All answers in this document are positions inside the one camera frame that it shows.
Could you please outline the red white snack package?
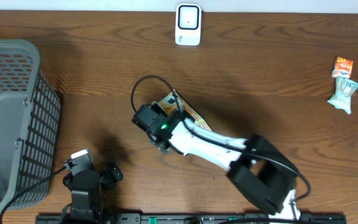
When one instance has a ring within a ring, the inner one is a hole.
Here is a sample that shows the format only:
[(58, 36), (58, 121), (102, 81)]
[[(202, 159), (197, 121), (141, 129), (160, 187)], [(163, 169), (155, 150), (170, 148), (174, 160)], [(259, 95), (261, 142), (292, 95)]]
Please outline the red white snack package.
[(163, 108), (166, 114), (170, 115), (177, 109), (177, 103), (181, 109), (184, 109), (195, 121), (195, 124), (203, 129), (211, 131), (210, 126), (204, 118), (196, 112), (180, 95), (173, 89), (167, 96), (161, 98), (158, 104)]

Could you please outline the green wet wipes pack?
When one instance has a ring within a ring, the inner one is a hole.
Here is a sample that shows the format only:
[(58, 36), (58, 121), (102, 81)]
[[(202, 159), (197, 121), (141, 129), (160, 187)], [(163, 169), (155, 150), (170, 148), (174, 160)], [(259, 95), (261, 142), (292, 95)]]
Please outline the green wet wipes pack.
[(358, 89), (358, 83), (348, 78), (337, 77), (335, 82), (335, 92), (327, 101), (336, 109), (344, 110), (351, 114), (351, 98)]

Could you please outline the orange tissue pack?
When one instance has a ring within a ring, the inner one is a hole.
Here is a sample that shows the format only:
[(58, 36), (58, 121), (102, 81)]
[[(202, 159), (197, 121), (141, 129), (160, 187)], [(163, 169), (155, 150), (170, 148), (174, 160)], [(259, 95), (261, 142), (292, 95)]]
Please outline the orange tissue pack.
[(343, 77), (350, 78), (353, 68), (353, 61), (346, 58), (337, 57), (334, 62), (333, 71), (331, 76), (333, 78)]

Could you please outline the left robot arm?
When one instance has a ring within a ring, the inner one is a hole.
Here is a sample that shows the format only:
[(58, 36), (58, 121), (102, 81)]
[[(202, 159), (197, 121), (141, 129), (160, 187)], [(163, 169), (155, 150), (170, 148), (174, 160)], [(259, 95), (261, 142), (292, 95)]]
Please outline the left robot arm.
[(63, 208), (60, 223), (106, 223), (103, 214), (104, 193), (113, 189), (123, 179), (116, 161), (106, 163), (106, 169), (98, 172), (90, 159), (69, 159), (65, 167), (70, 171), (63, 184), (71, 192), (71, 203)]

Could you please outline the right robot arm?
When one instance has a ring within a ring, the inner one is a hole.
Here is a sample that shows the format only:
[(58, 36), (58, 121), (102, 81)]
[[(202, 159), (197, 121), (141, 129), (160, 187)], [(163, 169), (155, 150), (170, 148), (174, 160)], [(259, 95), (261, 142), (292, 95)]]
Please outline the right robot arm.
[(243, 139), (214, 133), (197, 126), (183, 108), (166, 113), (156, 102), (142, 105), (132, 122), (162, 152), (191, 154), (226, 170), (236, 189), (270, 218), (301, 217), (295, 200), (298, 169), (262, 136)]

